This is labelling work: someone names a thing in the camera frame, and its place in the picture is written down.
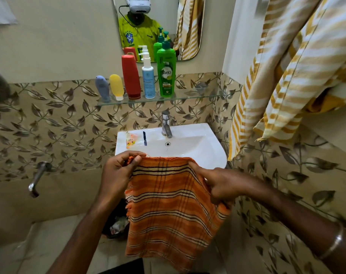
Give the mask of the person's left hand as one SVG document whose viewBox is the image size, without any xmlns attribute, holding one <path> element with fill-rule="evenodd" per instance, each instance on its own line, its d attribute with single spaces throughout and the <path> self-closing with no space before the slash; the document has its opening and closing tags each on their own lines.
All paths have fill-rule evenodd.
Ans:
<svg viewBox="0 0 346 274">
<path fill-rule="evenodd" d="M 101 185 L 97 195 L 98 201 L 112 205 L 125 193 L 132 176 L 125 173 L 125 163 L 130 155 L 146 157 L 143 152 L 125 151 L 108 159 L 102 171 Z"/>
</svg>

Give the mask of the orange striped cloth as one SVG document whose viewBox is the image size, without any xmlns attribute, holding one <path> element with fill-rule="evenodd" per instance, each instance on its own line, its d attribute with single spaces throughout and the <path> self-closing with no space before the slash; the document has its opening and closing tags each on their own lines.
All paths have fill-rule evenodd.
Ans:
<svg viewBox="0 0 346 274">
<path fill-rule="evenodd" d="M 231 207 L 211 202 L 189 162 L 196 164 L 189 157 L 143 157 L 135 168 L 125 191 L 126 256 L 162 258 L 187 273 L 210 245 Z"/>
</svg>

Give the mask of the person's right forearm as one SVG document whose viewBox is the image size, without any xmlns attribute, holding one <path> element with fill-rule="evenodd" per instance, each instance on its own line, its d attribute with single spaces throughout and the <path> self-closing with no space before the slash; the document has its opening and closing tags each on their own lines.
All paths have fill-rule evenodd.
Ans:
<svg viewBox="0 0 346 274">
<path fill-rule="evenodd" d="M 346 274 L 346 229 L 254 178 L 245 196 L 261 203 L 293 232 L 333 274 Z"/>
</svg>

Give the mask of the person's left forearm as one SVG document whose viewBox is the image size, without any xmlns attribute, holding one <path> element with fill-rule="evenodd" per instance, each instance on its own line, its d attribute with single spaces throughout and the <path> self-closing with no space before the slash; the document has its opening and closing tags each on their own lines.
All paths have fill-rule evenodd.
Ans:
<svg viewBox="0 0 346 274">
<path fill-rule="evenodd" d="M 107 199 L 97 197 L 46 274 L 86 274 L 103 227 L 121 199 L 122 194 Z"/>
</svg>

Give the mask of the orange plastic wrapper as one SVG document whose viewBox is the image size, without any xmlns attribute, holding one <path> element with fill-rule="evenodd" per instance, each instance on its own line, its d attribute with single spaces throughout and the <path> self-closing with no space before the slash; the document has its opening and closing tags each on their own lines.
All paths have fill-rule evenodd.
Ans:
<svg viewBox="0 0 346 274">
<path fill-rule="evenodd" d="M 127 132 L 125 135 L 126 149 L 130 149 L 139 140 L 139 136 L 136 133 Z"/>
</svg>

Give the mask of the white ceramic sink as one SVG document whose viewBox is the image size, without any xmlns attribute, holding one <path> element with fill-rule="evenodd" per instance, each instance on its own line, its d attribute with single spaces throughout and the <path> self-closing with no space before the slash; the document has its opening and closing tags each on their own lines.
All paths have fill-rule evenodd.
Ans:
<svg viewBox="0 0 346 274">
<path fill-rule="evenodd" d="M 147 146 L 144 146 L 143 132 Z M 126 149 L 125 135 L 136 133 L 139 140 Z M 125 151 L 140 151 L 151 157 L 190 157 L 205 169 L 225 168 L 227 156 L 224 148 L 207 123 L 172 126 L 173 137 L 162 135 L 162 128 L 121 131 L 117 134 L 115 154 Z"/>
</svg>

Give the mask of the black waste bin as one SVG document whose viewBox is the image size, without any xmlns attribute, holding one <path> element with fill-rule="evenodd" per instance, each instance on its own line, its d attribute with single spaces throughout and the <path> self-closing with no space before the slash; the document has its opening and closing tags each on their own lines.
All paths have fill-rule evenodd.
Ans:
<svg viewBox="0 0 346 274">
<path fill-rule="evenodd" d="M 127 216 L 126 205 L 126 199 L 121 199 L 109 215 L 102 229 L 102 235 L 106 238 L 117 240 L 127 239 L 130 222 Z"/>
</svg>

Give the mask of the yellow squeeze tube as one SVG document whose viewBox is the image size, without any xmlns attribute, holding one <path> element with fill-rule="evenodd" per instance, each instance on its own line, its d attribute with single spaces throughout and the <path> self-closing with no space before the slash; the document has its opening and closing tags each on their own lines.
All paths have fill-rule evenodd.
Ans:
<svg viewBox="0 0 346 274">
<path fill-rule="evenodd" d="M 109 83 L 111 87 L 111 92 L 115 99 L 117 101 L 123 101 L 125 89 L 121 77 L 117 74 L 112 74 L 109 77 Z"/>
</svg>

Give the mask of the grey squeeze tube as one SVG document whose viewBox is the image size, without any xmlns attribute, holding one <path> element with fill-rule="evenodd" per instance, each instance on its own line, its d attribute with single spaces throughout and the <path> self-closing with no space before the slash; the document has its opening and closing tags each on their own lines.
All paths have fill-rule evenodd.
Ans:
<svg viewBox="0 0 346 274">
<path fill-rule="evenodd" d="M 105 77 L 101 75 L 96 76 L 95 86 L 100 94 L 102 102 L 109 103 L 111 101 L 109 83 Z"/>
</svg>

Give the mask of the white blue pump bottle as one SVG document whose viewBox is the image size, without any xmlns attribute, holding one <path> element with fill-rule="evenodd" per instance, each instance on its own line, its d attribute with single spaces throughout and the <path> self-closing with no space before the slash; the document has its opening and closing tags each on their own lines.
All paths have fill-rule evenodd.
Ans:
<svg viewBox="0 0 346 274">
<path fill-rule="evenodd" d="M 156 96 L 156 92 L 154 68 L 151 65 L 150 54 L 149 52 L 143 52 L 140 55 L 142 56 L 143 61 L 142 74 L 144 95 L 146 99 L 153 99 Z"/>
</svg>

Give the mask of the red bottle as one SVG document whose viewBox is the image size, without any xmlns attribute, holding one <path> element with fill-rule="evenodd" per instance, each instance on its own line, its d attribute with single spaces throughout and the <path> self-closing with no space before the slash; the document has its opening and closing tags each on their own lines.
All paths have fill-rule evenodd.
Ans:
<svg viewBox="0 0 346 274">
<path fill-rule="evenodd" d="M 141 98 L 141 87 L 134 55 L 122 55 L 121 63 L 126 93 L 129 99 L 138 100 Z"/>
</svg>

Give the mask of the green pump bottle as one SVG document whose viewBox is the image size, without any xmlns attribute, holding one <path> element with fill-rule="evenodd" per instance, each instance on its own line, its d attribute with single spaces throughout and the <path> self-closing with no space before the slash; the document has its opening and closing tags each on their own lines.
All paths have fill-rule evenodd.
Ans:
<svg viewBox="0 0 346 274">
<path fill-rule="evenodd" d="M 162 43 L 162 48 L 157 51 L 158 81 L 161 97 L 171 97 L 174 94 L 176 52 L 171 48 L 170 40 Z"/>
</svg>

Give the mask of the yellow white striped towel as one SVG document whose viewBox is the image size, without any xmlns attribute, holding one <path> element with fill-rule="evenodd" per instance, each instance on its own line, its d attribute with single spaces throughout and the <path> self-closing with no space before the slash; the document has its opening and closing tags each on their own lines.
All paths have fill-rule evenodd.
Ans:
<svg viewBox="0 0 346 274">
<path fill-rule="evenodd" d="M 288 143 L 303 115 L 346 105 L 346 0 L 270 0 L 229 133 L 228 160 L 253 132 Z"/>
</svg>

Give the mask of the chrome wall tap spout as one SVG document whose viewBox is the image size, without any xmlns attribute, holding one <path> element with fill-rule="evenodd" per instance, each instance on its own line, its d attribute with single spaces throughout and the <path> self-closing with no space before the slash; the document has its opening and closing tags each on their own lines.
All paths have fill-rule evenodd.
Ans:
<svg viewBox="0 0 346 274">
<path fill-rule="evenodd" d="M 46 161 L 41 161 L 37 164 L 37 172 L 35 173 L 31 183 L 28 186 L 28 192 L 32 198 L 37 198 L 39 193 L 36 186 L 45 172 L 51 172 L 52 164 Z"/>
</svg>

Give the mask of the wall mirror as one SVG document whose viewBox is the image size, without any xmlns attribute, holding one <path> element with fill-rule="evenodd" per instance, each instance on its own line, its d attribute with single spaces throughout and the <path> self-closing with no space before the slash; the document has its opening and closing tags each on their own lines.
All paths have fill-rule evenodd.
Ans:
<svg viewBox="0 0 346 274">
<path fill-rule="evenodd" d="M 167 40 L 178 61 L 193 59 L 200 50 L 206 0 L 112 0 L 124 54 L 142 62 L 149 52 L 155 62 L 157 50 Z"/>
</svg>

